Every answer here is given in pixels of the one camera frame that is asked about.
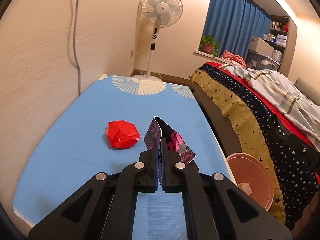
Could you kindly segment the right hand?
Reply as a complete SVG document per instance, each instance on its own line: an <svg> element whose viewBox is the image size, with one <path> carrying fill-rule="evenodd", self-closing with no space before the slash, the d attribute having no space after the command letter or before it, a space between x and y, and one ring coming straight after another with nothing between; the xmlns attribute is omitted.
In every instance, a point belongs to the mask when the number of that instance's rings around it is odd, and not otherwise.
<svg viewBox="0 0 320 240"><path fill-rule="evenodd" d="M319 239L319 192L304 209L291 233L292 239Z"/></svg>

